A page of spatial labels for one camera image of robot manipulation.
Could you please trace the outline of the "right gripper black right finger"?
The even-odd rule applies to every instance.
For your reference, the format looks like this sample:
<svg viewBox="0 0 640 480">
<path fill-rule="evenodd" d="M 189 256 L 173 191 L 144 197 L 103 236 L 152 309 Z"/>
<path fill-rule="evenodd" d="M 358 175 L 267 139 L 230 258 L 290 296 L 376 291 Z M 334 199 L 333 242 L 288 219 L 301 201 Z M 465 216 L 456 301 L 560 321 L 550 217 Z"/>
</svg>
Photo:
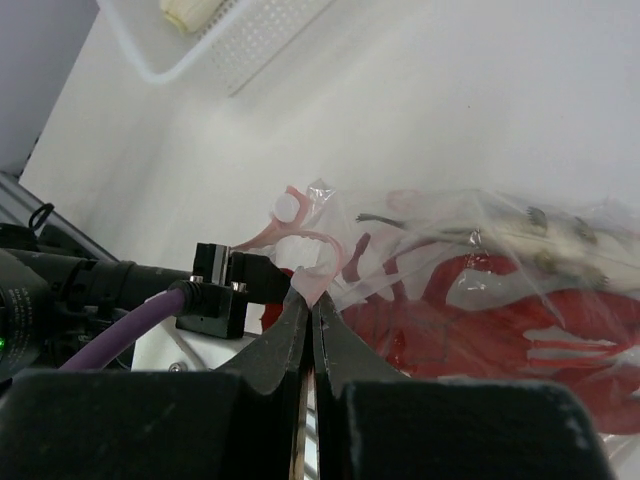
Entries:
<svg viewBox="0 0 640 480">
<path fill-rule="evenodd" d="M 611 479 L 592 422 L 566 388 L 535 380 L 409 378 L 343 321 L 311 317 L 323 479 Z"/>
</svg>

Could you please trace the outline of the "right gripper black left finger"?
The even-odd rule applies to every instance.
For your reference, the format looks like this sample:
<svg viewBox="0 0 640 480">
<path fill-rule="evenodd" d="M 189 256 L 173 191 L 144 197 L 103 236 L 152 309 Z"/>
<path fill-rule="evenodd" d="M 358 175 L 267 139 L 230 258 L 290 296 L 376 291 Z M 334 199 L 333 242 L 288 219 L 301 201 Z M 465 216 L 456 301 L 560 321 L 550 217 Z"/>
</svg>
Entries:
<svg viewBox="0 0 640 480">
<path fill-rule="evenodd" d="M 309 308 L 280 318 L 216 369 L 116 372 L 107 364 L 184 305 L 161 294 L 56 370 L 1 398 L 5 479 L 300 479 Z"/>
</svg>

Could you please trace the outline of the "red fake lobster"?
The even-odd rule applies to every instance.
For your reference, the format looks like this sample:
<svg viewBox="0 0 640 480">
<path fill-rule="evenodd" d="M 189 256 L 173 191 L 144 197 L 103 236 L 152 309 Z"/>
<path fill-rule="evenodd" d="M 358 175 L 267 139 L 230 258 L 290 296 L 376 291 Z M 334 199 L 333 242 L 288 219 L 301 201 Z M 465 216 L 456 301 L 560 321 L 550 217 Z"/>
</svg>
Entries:
<svg viewBox="0 0 640 480">
<path fill-rule="evenodd" d="M 576 288 L 471 311 L 448 293 L 467 269 L 506 277 L 502 256 L 465 254 L 438 265 L 423 293 L 402 281 L 342 310 L 344 323 L 393 367 L 419 379 L 540 379 L 568 387 L 605 434 L 639 431 L 639 369 L 615 356 L 639 343 L 639 302 Z"/>
</svg>

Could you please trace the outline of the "clear zip top bag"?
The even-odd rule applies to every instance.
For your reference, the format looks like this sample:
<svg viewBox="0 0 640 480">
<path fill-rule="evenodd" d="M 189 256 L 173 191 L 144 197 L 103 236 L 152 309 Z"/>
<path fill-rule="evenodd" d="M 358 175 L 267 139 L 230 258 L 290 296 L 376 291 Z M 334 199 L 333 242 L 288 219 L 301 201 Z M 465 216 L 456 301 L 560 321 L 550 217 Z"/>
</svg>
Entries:
<svg viewBox="0 0 640 480">
<path fill-rule="evenodd" d="M 291 269 L 293 288 L 308 304 L 315 304 L 323 294 L 328 294 L 340 314 L 374 293 L 391 298 L 391 286 L 397 281 L 404 283 L 410 298 L 417 298 L 438 265 L 465 254 L 502 256 L 517 268 L 500 278 L 472 269 L 460 273 L 447 300 L 465 310 L 502 306 L 528 295 L 546 296 L 568 288 L 613 293 L 639 302 L 639 289 L 628 293 L 591 289 L 571 278 L 544 273 L 511 254 L 421 241 L 380 222 L 356 221 L 360 213 L 373 213 L 392 219 L 438 223 L 524 212 L 530 206 L 548 215 L 578 216 L 597 228 L 639 237 L 637 219 L 604 204 L 578 207 L 476 189 L 340 190 L 319 181 L 305 191 L 288 188 L 273 204 L 267 226 L 242 242 L 239 250 L 280 257 L 282 247 L 288 246 L 283 260 Z M 614 360 L 639 369 L 639 343 Z"/>
</svg>

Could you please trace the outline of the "fake grey fish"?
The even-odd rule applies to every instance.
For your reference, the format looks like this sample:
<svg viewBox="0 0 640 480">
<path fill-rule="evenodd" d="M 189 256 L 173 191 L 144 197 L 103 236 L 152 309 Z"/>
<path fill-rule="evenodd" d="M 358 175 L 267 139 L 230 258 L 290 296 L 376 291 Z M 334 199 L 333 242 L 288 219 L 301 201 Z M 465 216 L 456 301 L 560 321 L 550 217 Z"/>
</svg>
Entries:
<svg viewBox="0 0 640 480">
<path fill-rule="evenodd" d="M 380 222 L 421 241 L 511 254 L 544 273 L 571 278 L 591 289 L 616 293 L 639 289 L 639 237 L 597 228 L 578 216 L 548 215 L 530 206 L 524 212 L 438 223 L 373 213 L 360 213 L 356 221 Z"/>
</svg>

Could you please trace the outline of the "fake green leek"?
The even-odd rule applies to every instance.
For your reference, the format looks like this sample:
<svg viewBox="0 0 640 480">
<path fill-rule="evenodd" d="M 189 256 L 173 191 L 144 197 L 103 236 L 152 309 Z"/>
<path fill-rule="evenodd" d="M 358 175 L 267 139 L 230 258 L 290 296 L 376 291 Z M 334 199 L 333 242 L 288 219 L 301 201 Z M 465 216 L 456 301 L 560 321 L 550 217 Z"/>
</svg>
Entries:
<svg viewBox="0 0 640 480">
<path fill-rule="evenodd" d="M 202 28 L 223 0 L 160 0 L 159 8 L 166 20 L 182 33 Z"/>
</svg>

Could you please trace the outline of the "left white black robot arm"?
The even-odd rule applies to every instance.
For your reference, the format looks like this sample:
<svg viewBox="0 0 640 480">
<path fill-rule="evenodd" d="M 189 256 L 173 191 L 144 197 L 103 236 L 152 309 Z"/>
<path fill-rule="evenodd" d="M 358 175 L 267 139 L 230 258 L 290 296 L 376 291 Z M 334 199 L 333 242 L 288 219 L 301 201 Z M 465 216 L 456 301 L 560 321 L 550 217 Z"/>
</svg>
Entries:
<svg viewBox="0 0 640 480">
<path fill-rule="evenodd" d="M 15 377 L 67 337 L 96 335 L 185 271 L 99 259 L 48 244 L 34 226 L 1 224 L 1 380 Z"/>
</svg>

